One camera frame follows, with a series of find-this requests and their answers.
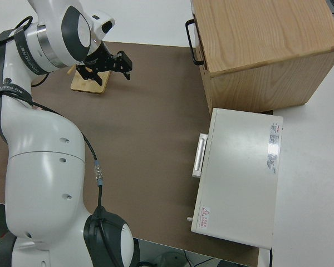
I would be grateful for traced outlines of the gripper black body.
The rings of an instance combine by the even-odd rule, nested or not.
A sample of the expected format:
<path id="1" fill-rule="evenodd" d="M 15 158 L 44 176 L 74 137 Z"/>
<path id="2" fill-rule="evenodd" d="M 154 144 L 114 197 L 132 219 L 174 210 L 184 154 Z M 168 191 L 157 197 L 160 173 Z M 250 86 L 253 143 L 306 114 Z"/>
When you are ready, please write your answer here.
<path id="1" fill-rule="evenodd" d="M 100 44 L 85 58 L 85 65 L 96 72 L 110 71 L 114 66 L 114 55 L 109 52 L 105 44 Z"/>

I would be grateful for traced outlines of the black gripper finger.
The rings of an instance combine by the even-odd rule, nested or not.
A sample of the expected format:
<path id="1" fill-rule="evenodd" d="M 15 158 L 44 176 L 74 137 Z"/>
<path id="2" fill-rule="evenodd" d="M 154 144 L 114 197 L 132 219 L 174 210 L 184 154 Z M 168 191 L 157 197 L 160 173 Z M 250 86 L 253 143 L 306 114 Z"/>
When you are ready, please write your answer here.
<path id="1" fill-rule="evenodd" d="M 85 65 L 76 65 L 76 71 L 84 80 L 93 80 L 99 86 L 102 86 L 102 78 L 98 75 L 98 72 L 88 69 Z"/>
<path id="2" fill-rule="evenodd" d="M 127 80 L 131 79 L 132 61 L 124 51 L 119 51 L 113 56 L 113 71 L 122 73 Z"/>

